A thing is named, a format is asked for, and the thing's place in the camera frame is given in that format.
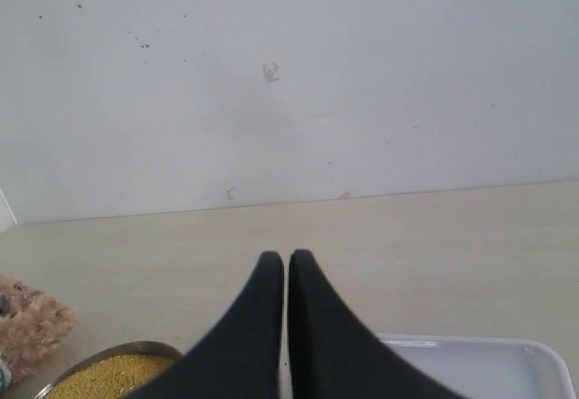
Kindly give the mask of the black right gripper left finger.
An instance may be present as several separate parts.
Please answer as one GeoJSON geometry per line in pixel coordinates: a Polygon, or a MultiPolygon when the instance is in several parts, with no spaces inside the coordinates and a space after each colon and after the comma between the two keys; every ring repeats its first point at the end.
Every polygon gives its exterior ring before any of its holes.
{"type": "Polygon", "coordinates": [[[223,317],[188,353],[132,398],[278,398],[284,265],[260,255],[223,317]]]}

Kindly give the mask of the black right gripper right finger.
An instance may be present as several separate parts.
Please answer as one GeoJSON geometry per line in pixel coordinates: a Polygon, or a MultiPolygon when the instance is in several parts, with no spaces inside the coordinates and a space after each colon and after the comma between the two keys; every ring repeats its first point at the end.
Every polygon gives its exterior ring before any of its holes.
{"type": "Polygon", "coordinates": [[[308,250],[289,260],[288,349],[295,398],[455,398],[382,343],[308,250]]]}

